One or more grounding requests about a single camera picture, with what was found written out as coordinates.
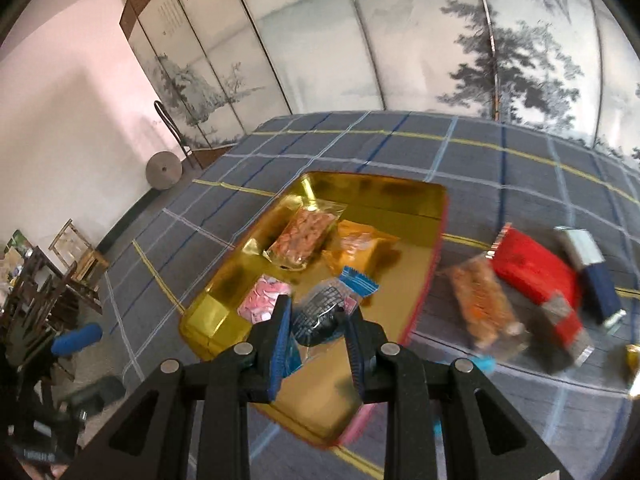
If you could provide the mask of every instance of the pine tree painting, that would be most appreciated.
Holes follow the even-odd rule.
[[[567,0],[532,1],[570,23]],[[481,104],[482,115],[490,117],[494,60],[484,8],[449,0],[441,11],[465,20],[467,33],[461,34],[456,43],[466,54],[473,54],[475,60],[473,64],[459,64],[458,69],[450,73],[457,82],[456,89],[439,96],[439,100],[450,106]],[[494,22],[501,120],[556,135],[571,130],[575,120],[572,104],[580,97],[580,91],[572,86],[572,82],[583,76],[580,66],[562,51],[549,23],[531,25],[519,20],[515,27],[500,27],[496,25],[499,12],[491,5],[489,12]],[[524,112],[532,110],[537,112],[535,115],[539,120],[524,118]]]

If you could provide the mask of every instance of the yellow stripe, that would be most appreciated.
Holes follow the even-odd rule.
[[[633,290],[632,288],[616,287],[616,292],[621,298],[636,298],[640,300],[640,290]]]
[[[199,178],[194,178],[193,181],[196,184],[204,184],[205,186],[220,186],[225,187],[226,189],[232,189],[234,191],[244,191],[245,193],[253,193],[261,196],[276,196],[276,194],[272,193],[271,191],[254,189],[253,187],[235,186],[234,184],[227,184],[226,182],[210,182],[209,180],[200,180]]]
[[[255,132],[253,135],[275,135],[278,132]],[[305,131],[297,131],[297,130],[287,130],[282,132],[284,134],[304,134],[307,133]],[[317,134],[340,134],[342,130],[315,130],[314,133]],[[417,134],[415,132],[389,132],[385,130],[350,130],[352,134],[391,134],[393,136],[399,137],[412,137],[414,139],[429,139],[429,140],[444,140],[444,136],[435,135],[435,134]],[[499,144],[493,144],[491,142],[481,142],[480,140],[471,140],[471,139],[459,139],[453,138],[449,139],[449,142],[453,142],[455,144],[466,144],[467,146],[477,146],[478,148],[488,148],[489,150],[496,150],[497,152],[505,152],[510,153],[511,155],[520,156],[522,158],[528,158],[529,160],[533,160],[535,162],[539,162],[540,164],[546,164],[548,166],[554,166],[556,162],[551,158],[545,158],[543,156],[531,155],[530,153],[521,152],[519,150],[513,150],[512,148],[503,148]],[[572,173],[574,175],[580,176],[586,180],[590,180],[596,184],[600,184],[601,186],[606,187],[607,189],[612,190],[614,193],[617,193],[621,197],[626,198],[629,202],[633,202],[636,205],[640,205],[640,201],[636,200],[633,196],[629,195],[626,191],[621,190],[619,187],[612,186],[609,182],[604,182],[592,174],[585,173],[584,171],[578,170],[577,168],[573,168],[572,166],[568,166],[566,164],[558,163],[558,166],[567,171],[568,173]]]
[[[138,242],[133,240],[132,244],[135,250],[140,255],[140,259],[142,259],[142,262],[146,265],[146,268],[149,269],[149,272],[151,272],[156,282],[158,282],[158,285],[160,286],[160,289],[164,292],[165,296],[168,297],[169,301],[171,301],[174,304],[174,306],[180,311],[180,314],[184,314],[185,308],[182,306],[178,298],[174,296],[174,294],[171,292],[169,287],[166,286],[166,283],[160,277],[160,274],[158,274],[158,271],[155,269],[155,267],[151,264],[149,259],[146,257],[146,254],[143,253],[142,249],[138,245]]]
[[[442,239],[448,242],[453,242],[455,244],[467,245],[469,247],[477,247],[478,249],[482,249],[483,251],[487,251],[491,248],[491,244],[485,244],[480,240],[473,240],[473,238],[465,238],[463,236],[450,235],[449,233],[444,233],[442,235]]]
[[[444,140],[441,135],[435,134],[415,134],[413,132],[393,132],[391,135],[396,137],[411,137],[413,139],[429,139],[429,140]]]
[[[369,462],[369,460],[355,454],[353,451],[349,451],[343,446],[332,447],[331,452],[341,460],[348,462],[354,466],[354,468],[372,476],[376,480],[383,480],[385,477],[385,470],[380,466],[377,466],[373,462]]]

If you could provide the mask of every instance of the red package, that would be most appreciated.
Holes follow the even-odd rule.
[[[577,273],[511,224],[502,228],[487,257],[495,273],[533,303],[543,304],[559,293],[574,310],[580,305]]]

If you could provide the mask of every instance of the cookie package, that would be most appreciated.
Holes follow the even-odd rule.
[[[344,321],[378,284],[351,267],[340,276],[318,283],[293,307],[291,333],[298,342],[303,363],[323,351],[324,343],[343,334]]]
[[[351,267],[370,276],[375,259],[383,257],[399,238],[378,231],[375,227],[350,220],[338,222],[339,248],[322,251],[322,259],[334,275],[344,267]]]
[[[445,271],[476,348],[506,358],[529,343],[484,253]]]

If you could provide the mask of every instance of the chair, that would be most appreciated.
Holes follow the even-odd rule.
[[[85,286],[95,286],[102,273],[109,267],[108,261],[80,234],[69,219],[53,238],[49,250],[52,251],[67,270],[77,264],[73,279]]]
[[[174,139],[178,142],[180,149],[184,153],[185,158],[191,164],[191,167],[195,168],[195,165],[192,160],[193,158],[195,158],[196,162],[198,163],[198,166],[200,166],[200,169],[202,169],[202,164],[193,153],[191,146],[189,146],[189,143],[184,138],[184,135],[181,133],[181,131],[178,129],[178,125],[175,124],[175,121],[172,119],[171,115],[169,115],[169,112],[166,110],[164,105],[160,101],[154,101],[154,108],[156,109],[156,112],[158,112],[158,115],[162,119],[164,126],[167,127],[167,129],[171,132],[172,136],[174,136]]]

